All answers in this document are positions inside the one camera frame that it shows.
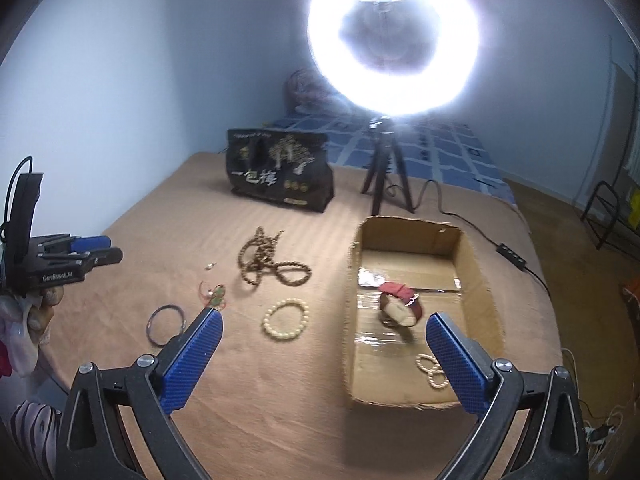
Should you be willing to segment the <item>operator left hand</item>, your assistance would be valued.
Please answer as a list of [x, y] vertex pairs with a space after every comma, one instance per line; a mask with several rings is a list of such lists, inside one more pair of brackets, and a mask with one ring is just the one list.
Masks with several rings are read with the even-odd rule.
[[1, 292], [1, 341], [12, 370], [26, 377], [35, 370], [39, 346], [48, 338], [54, 307], [63, 299], [62, 286], [36, 290], [22, 297]]

